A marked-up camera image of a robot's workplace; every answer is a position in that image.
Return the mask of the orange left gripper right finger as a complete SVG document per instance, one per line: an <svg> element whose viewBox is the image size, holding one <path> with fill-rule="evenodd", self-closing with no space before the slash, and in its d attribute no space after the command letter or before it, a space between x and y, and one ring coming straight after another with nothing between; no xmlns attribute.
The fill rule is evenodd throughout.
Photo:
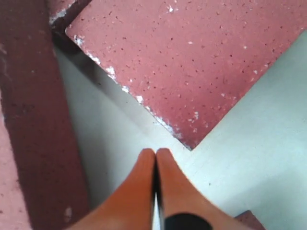
<svg viewBox="0 0 307 230"><path fill-rule="evenodd" d="M206 199L187 179L169 149L156 153L162 230L241 230L242 224Z"/></svg>

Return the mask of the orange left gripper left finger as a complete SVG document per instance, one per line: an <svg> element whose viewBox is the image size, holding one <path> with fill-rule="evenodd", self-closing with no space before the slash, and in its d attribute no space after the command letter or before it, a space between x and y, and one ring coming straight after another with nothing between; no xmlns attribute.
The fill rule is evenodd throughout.
<svg viewBox="0 0 307 230"><path fill-rule="evenodd" d="M143 149L123 183L69 230L151 230L154 211L155 152Z"/></svg>

